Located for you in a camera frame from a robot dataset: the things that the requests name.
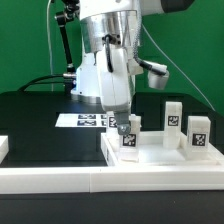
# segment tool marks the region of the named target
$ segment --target white block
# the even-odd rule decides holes
[[[0,136],[0,163],[3,161],[8,152],[9,152],[8,137]]]
[[[182,103],[166,102],[163,147],[177,149],[180,146]]]
[[[89,192],[90,168],[2,168],[0,194]]]
[[[117,123],[113,111],[107,112],[107,129],[106,135],[108,138],[119,138],[117,132]]]
[[[129,117],[131,122],[131,132],[126,136],[119,136],[120,138],[120,152],[119,159],[138,161],[138,144],[139,144],[139,133],[141,127],[141,117],[131,115]]]
[[[90,192],[223,189],[223,171],[200,166],[94,168]]]
[[[189,116],[186,152],[189,158],[205,159],[208,152],[211,122],[208,117]]]

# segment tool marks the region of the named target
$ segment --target green backdrop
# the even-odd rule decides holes
[[[0,8],[0,92],[14,91],[31,79],[49,75],[46,30],[48,0],[1,0]],[[59,29],[54,20],[63,4],[51,4],[50,23],[54,73],[66,69]],[[184,71],[224,115],[224,0],[195,0],[187,11],[152,15],[143,23],[157,44]],[[76,67],[81,63],[79,22],[68,24],[68,35]],[[205,102],[180,72],[142,35],[141,57],[167,64],[170,79],[165,91],[191,94]],[[136,90],[155,91],[147,86],[147,75],[136,77]],[[32,90],[48,87],[32,87]]]

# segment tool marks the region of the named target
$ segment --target white base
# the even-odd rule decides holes
[[[221,166],[224,156],[211,144],[207,150],[192,151],[186,148],[187,137],[181,133],[180,146],[163,147],[163,131],[140,132],[138,145],[138,161],[124,161],[119,156],[119,138],[108,138],[102,134],[101,149],[108,166]]]
[[[2,168],[0,194],[224,189],[224,157],[218,150],[209,145],[208,157],[201,161],[187,159],[181,150],[157,153],[162,136],[162,132],[140,134],[140,144],[145,145],[140,149],[140,163],[119,162],[102,134],[102,150],[110,167]],[[153,154],[145,157],[148,143]]]

